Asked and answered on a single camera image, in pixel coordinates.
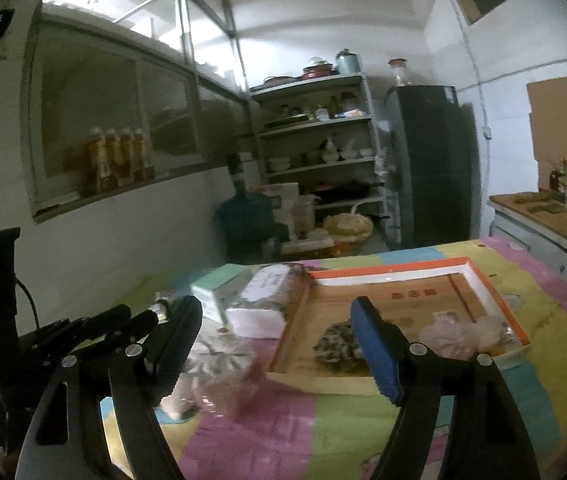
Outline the cardboard sheet on wall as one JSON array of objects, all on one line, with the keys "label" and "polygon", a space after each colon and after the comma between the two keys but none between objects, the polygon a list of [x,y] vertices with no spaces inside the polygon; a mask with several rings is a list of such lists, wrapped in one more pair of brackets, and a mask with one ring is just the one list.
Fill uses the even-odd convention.
[{"label": "cardboard sheet on wall", "polygon": [[567,160],[567,77],[531,82],[527,94],[537,185],[548,188],[551,170]]}]

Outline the green white tissue box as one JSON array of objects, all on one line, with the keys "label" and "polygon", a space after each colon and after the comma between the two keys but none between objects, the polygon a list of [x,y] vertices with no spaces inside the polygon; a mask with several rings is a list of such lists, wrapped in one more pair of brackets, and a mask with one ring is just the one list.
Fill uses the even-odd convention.
[{"label": "green white tissue box", "polygon": [[200,301],[205,318],[225,325],[229,302],[244,290],[251,278],[248,266],[226,263],[194,281],[190,291]]}]

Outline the colourful patchwork table cloth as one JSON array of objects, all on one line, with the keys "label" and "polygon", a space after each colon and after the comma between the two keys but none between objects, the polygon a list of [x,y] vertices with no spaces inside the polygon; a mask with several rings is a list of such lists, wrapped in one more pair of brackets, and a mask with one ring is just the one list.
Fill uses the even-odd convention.
[{"label": "colourful patchwork table cloth", "polygon": [[[325,269],[466,257],[515,306],[532,341],[505,371],[541,475],[567,472],[567,283],[528,252],[499,237],[325,259]],[[383,396],[313,396],[264,377],[235,418],[198,414],[161,419],[169,447],[190,479],[361,479],[382,451],[397,411]]]}]

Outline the black refrigerator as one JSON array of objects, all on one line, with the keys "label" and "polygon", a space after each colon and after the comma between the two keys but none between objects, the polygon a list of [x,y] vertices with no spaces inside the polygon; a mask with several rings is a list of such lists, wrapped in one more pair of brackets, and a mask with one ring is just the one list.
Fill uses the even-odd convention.
[{"label": "black refrigerator", "polygon": [[477,184],[477,139],[451,86],[403,86],[389,91],[402,245],[460,242],[471,233]]}]

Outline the leopard print cloth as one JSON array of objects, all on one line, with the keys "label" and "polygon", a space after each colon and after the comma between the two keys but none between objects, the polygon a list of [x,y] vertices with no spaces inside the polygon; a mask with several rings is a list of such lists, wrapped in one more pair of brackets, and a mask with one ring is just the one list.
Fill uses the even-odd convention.
[{"label": "leopard print cloth", "polygon": [[314,360],[333,372],[358,372],[367,366],[350,322],[330,325],[313,346]]}]

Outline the blue water jug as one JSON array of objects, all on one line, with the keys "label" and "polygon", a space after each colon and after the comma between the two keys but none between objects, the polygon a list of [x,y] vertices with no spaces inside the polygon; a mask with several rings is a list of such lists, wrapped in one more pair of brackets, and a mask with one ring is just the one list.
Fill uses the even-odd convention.
[{"label": "blue water jug", "polygon": [[226,258],[232,263],[257,263],[264,247],[274,240],[276,222],[270,199],[247,190],[244,180],[233,180],[235,194],[216,209],[225,243]]}]

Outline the floral tissue pack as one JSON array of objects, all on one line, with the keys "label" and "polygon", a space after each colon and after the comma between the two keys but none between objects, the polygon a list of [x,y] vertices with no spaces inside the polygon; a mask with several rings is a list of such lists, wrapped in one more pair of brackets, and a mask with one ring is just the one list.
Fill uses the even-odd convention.
[{"label": "floral tissue pack", "polygon": [[301,263],[262,266],[225,311],[234,334],[249,339],[279,339],[307,279],[308,272]]}]

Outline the clear plastic bag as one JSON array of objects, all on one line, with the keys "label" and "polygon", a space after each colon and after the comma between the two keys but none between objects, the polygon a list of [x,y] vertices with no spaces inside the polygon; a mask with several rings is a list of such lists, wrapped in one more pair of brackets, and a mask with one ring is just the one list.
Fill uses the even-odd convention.
[{"label": "clear plastic bag", "polygon": [[256,394],[253,373],[258,370],[249,339],[205,318],[175,387],[159,408],[174,422],[200,412],[235,418]]}]

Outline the wooden kitchen counter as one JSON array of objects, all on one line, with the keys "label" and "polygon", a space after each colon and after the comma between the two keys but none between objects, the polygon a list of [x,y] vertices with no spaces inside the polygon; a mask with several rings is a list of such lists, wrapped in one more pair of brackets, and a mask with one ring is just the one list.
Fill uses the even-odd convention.
[{"label": "wooden kitchen counter", "polygon": [[493,195],[489,232],[507,238],[567,283],[567,205],[547,192]]}]

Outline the red pot on shelf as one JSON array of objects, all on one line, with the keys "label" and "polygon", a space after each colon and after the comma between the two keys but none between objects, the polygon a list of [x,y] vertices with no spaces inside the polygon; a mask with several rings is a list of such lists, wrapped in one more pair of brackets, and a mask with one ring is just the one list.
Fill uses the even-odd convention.
[{"label": "red pot on shelf", "polygon": [[330,62],[319,56],[314,56],[308,60],[308,66],[303,68],[303,79],[323,78],[334,74],[333,66]]}]

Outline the glass jar on fridge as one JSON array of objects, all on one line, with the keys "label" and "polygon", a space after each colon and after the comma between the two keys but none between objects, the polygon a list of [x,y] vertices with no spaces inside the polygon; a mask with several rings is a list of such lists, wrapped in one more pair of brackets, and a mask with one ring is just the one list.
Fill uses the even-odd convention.
[{"label": "glass jar on fridge", "polygon": [[389,66],[396,87],[410,85],[410,76],[405,58],[391,58]]}]

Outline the grey metal shelf rack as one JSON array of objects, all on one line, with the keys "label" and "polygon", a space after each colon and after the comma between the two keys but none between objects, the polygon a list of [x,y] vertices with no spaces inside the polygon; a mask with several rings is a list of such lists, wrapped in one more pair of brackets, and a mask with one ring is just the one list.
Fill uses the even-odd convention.
[{"label": "grey metal shelf rack", "polygon": [[251,94],[263,181],[295,184],[310,229],[338,214],[361,214],[371,237],[353,244],[357,254],[389,247],[391,200],[382,177],[381,138],[368,78],[362,73],[262,86]]}]

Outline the yellow round basket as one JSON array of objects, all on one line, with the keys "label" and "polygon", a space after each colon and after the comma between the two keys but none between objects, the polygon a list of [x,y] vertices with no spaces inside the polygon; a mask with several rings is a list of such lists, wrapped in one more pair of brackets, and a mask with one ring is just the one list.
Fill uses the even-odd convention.
[{"label": "yellow round basket", "polygon": [[373,223],[362,214],[335,214],[323,220],[323,229],[337,242],[363,243],[372,236]]}]

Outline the pink fluffy plush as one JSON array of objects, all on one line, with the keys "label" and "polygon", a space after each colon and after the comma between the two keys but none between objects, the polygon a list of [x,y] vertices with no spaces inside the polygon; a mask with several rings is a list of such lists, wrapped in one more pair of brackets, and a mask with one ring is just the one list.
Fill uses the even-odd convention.
[{"label": "pink fluffy plush", "polygon": [[515,331],[500,316],[486,315],[465,322],[454,311],[436,312],[433,322],[421,328],[418,340],[438,356],[460,361],[519,343]]}]

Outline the teal pot on shelf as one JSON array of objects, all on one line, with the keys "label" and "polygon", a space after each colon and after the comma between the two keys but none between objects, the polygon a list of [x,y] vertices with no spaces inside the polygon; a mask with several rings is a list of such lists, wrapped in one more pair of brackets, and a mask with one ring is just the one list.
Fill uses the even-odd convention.
[{"label": "teal pot on shelf", "polygon": [[361,63],[358,56],[349,49],[342,49],[335,56],[335,68],[341,75],[361,73]]}]

